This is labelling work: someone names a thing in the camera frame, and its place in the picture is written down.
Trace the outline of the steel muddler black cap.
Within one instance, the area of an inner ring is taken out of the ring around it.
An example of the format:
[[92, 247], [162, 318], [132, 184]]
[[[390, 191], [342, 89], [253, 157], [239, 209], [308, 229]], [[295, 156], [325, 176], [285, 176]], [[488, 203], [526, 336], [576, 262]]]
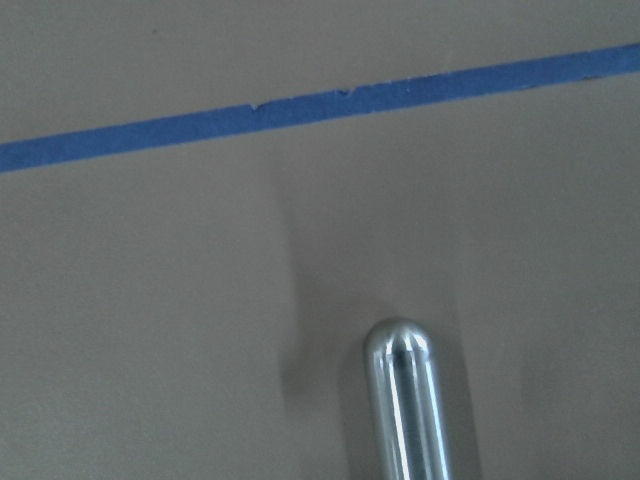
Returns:
[[385, 479], [451, 479], [436, 350], [416, 322], [378, 322], [364, 342], [374, 432]]

